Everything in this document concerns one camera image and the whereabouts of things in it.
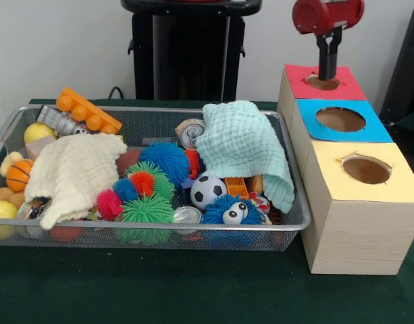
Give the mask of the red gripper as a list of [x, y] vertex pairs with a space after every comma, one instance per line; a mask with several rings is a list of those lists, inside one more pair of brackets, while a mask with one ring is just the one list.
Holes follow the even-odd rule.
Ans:
[[[301, 34], [315, 34], [319, 48], [320, 80], [336, 77], [338, 47], [342, 42], [342, 29], [359, 23], [365, 9], [364, 0], [318, 1], [300, 0], [292, 9], [292, 21]], [[327, 37], [332, 31], [331, 41]]]

